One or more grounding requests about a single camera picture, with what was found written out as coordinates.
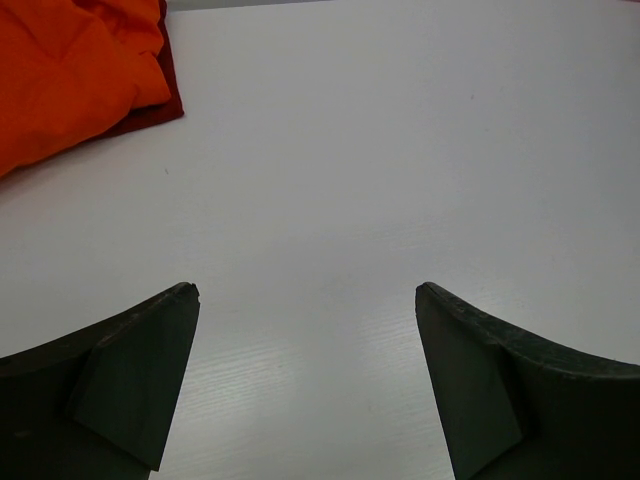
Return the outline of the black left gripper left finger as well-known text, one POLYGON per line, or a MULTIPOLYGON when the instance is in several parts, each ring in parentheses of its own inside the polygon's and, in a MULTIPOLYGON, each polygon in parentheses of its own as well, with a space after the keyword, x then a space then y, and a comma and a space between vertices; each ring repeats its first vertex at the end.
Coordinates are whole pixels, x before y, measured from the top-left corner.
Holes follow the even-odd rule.
POLYGON ((146 479, 159 469, 199 317, 179 283, 1 360, 4 479, 146 479))

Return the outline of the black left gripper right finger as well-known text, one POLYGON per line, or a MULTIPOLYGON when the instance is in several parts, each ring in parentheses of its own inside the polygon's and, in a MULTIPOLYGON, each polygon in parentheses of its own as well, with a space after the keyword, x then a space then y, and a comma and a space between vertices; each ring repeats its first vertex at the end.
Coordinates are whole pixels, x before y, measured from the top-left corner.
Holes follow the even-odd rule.
POLYGON ((639 369, 491 316, 439 285, 415 313, 458 479, 635 479, 639 369))

